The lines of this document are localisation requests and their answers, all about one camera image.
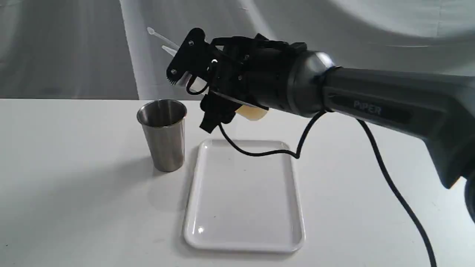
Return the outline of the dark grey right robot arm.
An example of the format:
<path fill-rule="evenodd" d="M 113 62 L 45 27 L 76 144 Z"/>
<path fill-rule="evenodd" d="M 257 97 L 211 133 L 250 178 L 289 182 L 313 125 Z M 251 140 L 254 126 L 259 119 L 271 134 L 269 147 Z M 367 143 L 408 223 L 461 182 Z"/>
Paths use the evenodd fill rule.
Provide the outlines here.
<path fill-rule="evenodd" d="M 465 204 L 474 218 L 474 77 L 393 72 L 336 66 L 330 57 L 258 34 L 218 37 L 208 43 L 193 28 L 168 65 L 176 85 L 200 78 L 210 96 L 201 108 L 201 128 L 229 123 L 243 105 L 302 117 L 329 112 L 421 139 L 441 184 L 449 189 L 464 177 Z"/>

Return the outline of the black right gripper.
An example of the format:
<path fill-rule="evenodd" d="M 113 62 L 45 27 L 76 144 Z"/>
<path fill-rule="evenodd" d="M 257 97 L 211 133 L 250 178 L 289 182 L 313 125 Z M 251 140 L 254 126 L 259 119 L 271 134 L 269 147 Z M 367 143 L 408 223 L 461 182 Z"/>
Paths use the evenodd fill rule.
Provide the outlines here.
<path fill-rule="evenodd" d="M 168 65 L 166 77 L 173 86 L 185 74 L 209 82 L 210 92 L 200 102 L 204 112 L 200 128 L 210 134 L 220 124 L 231 123 L 243 105 L 308 115 L 291 93 L 298 63 L 307 51 L 289 54 L 263 49 L 249 55 L 236 48 L 212 46 L 205 41 L 203 29 L 193 28 Z M 212 59 L 217 62 L 209 74 Z"/>

